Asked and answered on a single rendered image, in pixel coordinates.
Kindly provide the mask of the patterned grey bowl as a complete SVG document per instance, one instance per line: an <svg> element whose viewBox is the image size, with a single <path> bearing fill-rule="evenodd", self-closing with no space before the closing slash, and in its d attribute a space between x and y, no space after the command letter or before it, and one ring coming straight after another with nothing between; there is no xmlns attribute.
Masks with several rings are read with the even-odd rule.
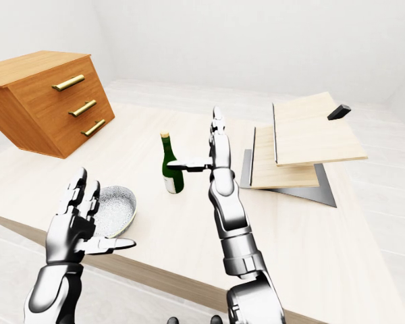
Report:
<svg viewBox="0 0 405 324"><path fill-rule="evenodd" d="M132 224L136 215L136 197L123 186L101 188L99 210L94 216L94 236L116 238Z"/></svg>

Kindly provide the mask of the wooden cabinet with drawers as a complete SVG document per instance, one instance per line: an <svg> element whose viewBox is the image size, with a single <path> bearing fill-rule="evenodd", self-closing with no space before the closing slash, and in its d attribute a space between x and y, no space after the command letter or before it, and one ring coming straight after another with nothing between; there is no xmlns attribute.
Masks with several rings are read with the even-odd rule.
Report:
<svg viewBox="0 0 405 324"><path fill-rule="evenodd" d="M53 157L59 149L36 120L33 112L21 104L9 89L14 82L55 68L73 60L89 57L83 53L38 51L0 61L0 131L19 149Z"/></svg>

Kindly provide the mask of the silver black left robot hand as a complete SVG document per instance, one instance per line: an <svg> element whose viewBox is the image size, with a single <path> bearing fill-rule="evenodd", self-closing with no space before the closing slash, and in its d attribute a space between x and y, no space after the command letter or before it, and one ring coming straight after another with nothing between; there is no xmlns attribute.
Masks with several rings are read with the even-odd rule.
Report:
<svg viewBox="0 0 405 324"><path fill-rule="evenodd" d="M101 187L98 181L90 186L86 181L87 171L80 167L65 189L47 232L47 264L80 263L86 254L111 254L136 245L127 238L95 236Z"/></svg>

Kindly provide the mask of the green wine bottle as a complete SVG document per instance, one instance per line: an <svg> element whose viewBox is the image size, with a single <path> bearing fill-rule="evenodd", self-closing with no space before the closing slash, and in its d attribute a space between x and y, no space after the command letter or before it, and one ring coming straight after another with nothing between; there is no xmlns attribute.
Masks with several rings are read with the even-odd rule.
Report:
<svg viewBox="0 0 405 324"><path fill-rule="evenodd" d="M168 132L161 132L161 140L163 144L163 164L162 175L167 191L171 194L180 193L184 189L184 177L181 170L168 168L167 164L171 161L176 161L176 157L171 147L171 140Z"/></svg>

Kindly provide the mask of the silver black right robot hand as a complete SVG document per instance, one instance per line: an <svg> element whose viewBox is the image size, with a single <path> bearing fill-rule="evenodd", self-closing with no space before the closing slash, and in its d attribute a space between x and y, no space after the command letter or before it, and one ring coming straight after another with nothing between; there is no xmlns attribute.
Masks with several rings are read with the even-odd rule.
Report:
<svg viewBox="0 0 405 324"><path fill-rule="evenodd" d="M209 200L215 210L219 238L226 240L252 233L248 217L239 198L239 187L231 169L230 142L225 133L225 119L219 107L213 108L210 127L209 156L187 161L171 161L172 170L201 172L211 170Z"/></svg>

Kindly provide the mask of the wood and metal wine rack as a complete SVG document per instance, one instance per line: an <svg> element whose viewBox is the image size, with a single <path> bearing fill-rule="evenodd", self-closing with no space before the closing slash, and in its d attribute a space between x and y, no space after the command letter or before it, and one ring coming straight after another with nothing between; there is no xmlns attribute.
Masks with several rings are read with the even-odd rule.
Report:
<svg viewBox="0 0 405 324"><path fill-rule="evenodd" d="M324 165L367 159L345 116L328 92L274 104L271 125L253 130L245 150L241 188L266 190L336 206Z"/></svg>

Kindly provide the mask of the wooden drawer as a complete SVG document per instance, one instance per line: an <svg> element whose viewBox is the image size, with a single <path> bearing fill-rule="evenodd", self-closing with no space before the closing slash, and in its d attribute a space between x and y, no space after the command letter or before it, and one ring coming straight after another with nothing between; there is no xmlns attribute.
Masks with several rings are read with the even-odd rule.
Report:
<svg viewBox="0 0 405 324"><path fill-rule="evenodd" d="M78 117L71 116L68 112L75 111L86 101L96 100L97 104ZM58 155L66 158L78 147L84 144L101 131L114 118L114 113L106 97L94 99L72 99L69 103L59 103L49 107L42 116L41 121L46 126L46 131L59 149ZM96 121L105 119L101 129L90 137L85 137L81 131L90 129Z"/></svg>
<svg viewBox="0 0 405 324"><path fill-rule="evenodd" d="M52 87L79 75L83 75L84 80L63 91ZM99 83L91 59L83 57L14 82L9 89L21 104L38 112L70 97L86 95L90 88L96 88Z"/></svg>
<svg viewBox="0 0 405 324"><path fill-rule="evenodd" d="M39 92L28 94L26 99L36 120L56 141L90 136L114 118L94 73L82 72L61 83L49 78Z"/></svg>

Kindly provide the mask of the small black block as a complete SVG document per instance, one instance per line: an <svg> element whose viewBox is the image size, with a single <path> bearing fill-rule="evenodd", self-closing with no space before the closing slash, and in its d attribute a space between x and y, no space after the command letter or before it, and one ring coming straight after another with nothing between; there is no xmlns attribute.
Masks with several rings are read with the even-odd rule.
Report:
<svg viewBox="0 0 405 324"><path fill-rule="evenodd" d="M327 119L329 121L341 119L349 112L351 112L351 108L348 105L341 104L327 116Z"/></svg>

